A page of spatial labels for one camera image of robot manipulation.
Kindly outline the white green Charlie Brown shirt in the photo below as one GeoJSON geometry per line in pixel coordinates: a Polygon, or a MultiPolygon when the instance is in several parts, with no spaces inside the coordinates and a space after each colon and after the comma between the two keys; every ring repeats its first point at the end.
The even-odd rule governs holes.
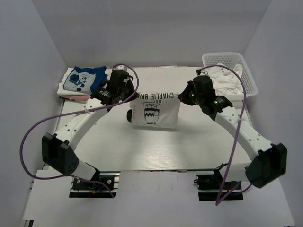
{"type": "Polygon", "coordinates": [[[179,109],[177,93],[140,93],[130,102],[126,118],[134,127],[175,129],[179,109]]]}

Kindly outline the pink shirt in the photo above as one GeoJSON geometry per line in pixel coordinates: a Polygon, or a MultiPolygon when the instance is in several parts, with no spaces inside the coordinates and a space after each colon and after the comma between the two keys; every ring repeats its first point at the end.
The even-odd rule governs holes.
{"type": "Polygon", "coordinates": [[[65,95],[61,96],[61,98],[72,100],[75,102],[87,102],[90,99],[90,96],[87,95],[65,95]]]}

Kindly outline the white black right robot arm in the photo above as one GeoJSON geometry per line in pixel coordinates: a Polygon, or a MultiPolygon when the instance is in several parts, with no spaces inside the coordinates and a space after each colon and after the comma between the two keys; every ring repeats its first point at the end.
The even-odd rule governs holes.
{"type": "Polygon", "coordinates": [[[250,158],[247,164],[228,163],[217,168],[214,184],[218,188],[226,188],[231,181],[249,182],[262,188],[285,174],[287,148],[282,143],[274,144],[264,138],[241,119],[227,98],[215,94],[210,82],[189,81],[178,98],[187,105],[199,106],[204,114],[234,137],[250,158]]]}

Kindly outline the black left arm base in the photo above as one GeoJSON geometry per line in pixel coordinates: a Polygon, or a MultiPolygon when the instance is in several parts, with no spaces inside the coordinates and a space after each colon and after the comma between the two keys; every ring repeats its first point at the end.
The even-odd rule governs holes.
{"type": "Polygon", "coordinates": [[[90,199],[112,199],[118,190],[120,173],[101,173],[99,182],[83,182],[79,178],[73,178],[70,187],[70,198],[90,198],[90,199]]]}

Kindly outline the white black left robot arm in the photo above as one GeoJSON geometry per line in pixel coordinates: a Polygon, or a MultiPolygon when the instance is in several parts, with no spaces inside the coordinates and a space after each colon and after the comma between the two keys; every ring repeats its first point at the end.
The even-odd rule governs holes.
{"type": "Polygon", "coordinates": [[[85,185],[94,189],[100,183],[100,171],[79,160],[75,149],[90,128],[111,109],[111,105],[130,102],[136,99],[134,86],[130,80],[120,83],[107,82],[89,98],[83,107],[83,113],[74,117],[53,135],[42,137],[43,161],[64,176],[74,176],[84,180],[85,185]]]}

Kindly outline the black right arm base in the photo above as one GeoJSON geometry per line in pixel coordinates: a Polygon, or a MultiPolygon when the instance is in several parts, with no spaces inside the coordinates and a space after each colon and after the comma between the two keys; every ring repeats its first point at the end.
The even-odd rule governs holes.
{"type": "MultiPolygon", "coordinates": [[[[199,201],[216,201],[217,194],[220,189],[221,181],[223,179],[220,174],[220,170],[225,167],[226,164],[221,164],[219,167],[215,168],[210,172],[210,174],[206,174],[203,172],[202,174],[196,175],[196,179],[193,180],[195,186],[198,189],[198,199],[199,201]]],[[[237,184],[236,181],[225,181],[223,191],[221,193],[221,197],[223,197],[226,193],[228,193],[233,187],[237,184]]],[[[224,200],[226,201],[241,201],[243,200],[243,194],[241,193],[242,187],[238,185],[238,187],[224,200]]]]}

